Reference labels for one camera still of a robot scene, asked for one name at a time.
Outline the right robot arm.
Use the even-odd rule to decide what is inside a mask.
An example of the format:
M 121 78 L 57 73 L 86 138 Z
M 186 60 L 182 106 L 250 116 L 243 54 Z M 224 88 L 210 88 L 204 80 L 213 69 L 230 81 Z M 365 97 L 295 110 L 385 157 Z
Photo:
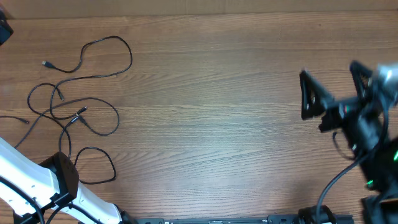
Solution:
M 362 198 L 365 223 L 397 223 L 397 139 L 390 139 L 389 110 L 397 106 L 397 64 L 370 70 L 359 61 L 349 67 L 357 95 L 336 100 L 306 70 L 300 72 L 303 120 L 320 116 L 321 132 L 342 130 L 353 152 L 351 165 L 323 189 L 313 207 L 299 210 L 292 223 L 352 223 L 351 215 L 336 215 L 323 204 L 331 187 L 360 166 L 369 190 L 377 196 Z

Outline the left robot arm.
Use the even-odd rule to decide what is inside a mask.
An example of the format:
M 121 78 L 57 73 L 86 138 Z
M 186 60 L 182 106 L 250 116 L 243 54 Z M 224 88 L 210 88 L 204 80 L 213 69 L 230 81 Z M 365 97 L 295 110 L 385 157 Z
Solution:
M 121 210 L 114 203 L 100 199 L 86 187 L 86 185 L 104 184 L 116 180 L 116 168 L 112 158 L 110 158 L 106 151 L 98 147 L 88 146 L 78 151 L 73 163 L 70 160 L 72 156 L 72 141 L 68 128 L 76 121 L 79 121 L 95 135 L 109 136 L 113 134 L 120 125 L 120 115 L 117 109 L 107 101 L 95 97 L 64 101 L 64 96 L 59 88 L 60 85 L 67 82 L 108 78 L 128 71 L 133 61 L 132 50 L 129 44 L 122 37 L 111 35 L 85 44 L 81 48 L 78 65 L 72 70 L 62 70 L 48 61 L 43 61 L 42 65 L 62 73 L 77 72 L 83 63 L 83 54 L 85 50 L 91 45 L 109 39 L 119 40 L 127 47 L 129 52 L 129 65 L 126 68 L 107 75 L 73 77 L 61 80 L 57 84 L 40 83 L 36 85 L 27 95 L 27 105 L 32 112 L 38 115 L 37 119 L 33 122 L 24 137 L 22 137 L 14 147 L 1 138 L 1 199 L 13 209 L 14 223 L 51 223 L 55 215 L 59 212 L 66 213 L 76 218 L 79 223 L 138 223 L 127 211 Z M 30 98 L 33 92 L 42 86 L 51 86 L 52 92 L 48 109 L 40 113 L 31 107 Z M 63 103 L 53 105 L 53 98 L 56 92 Z M 53 113 L 56 108 L 86 100 L 105 103 L 116 113 L 116 126 L 112 131 L 100 133 L 94 130 L 81 115 L 87 110 L 86 106 L 70 116 L 57 117 Z M 62 128 L 62 131 L 58 139 L 58 151 L 40 164 L 36 164 L 16 148 L 25 141 L 41 118 L 47 118 L 57 123 Z M 62 152 L 62 139 L 64 134 L 66 134 L 68 139 L 68 155 Z M 113 170 L 112 178 L 97 182 L 80 180 L 76 165 L 80 154 L 85 150 L 102 152 L 108 158 Z M 46 222 L 44 213 L 50 209 L 53 210 L 53 212 Z

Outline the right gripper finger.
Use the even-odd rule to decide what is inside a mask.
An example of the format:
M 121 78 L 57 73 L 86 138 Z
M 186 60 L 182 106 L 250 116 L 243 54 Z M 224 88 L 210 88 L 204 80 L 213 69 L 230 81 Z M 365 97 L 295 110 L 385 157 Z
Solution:
M 368 94 L 368 84 L 373 71 L 357 60 L 353 60 L 349 66 L 352 74 L 357 96 L 364 99 Z
M 332 94 L 306 70 L 299 75 L 302 93 L 301 118 L 310 119 L 323 114 L 334 102 Z

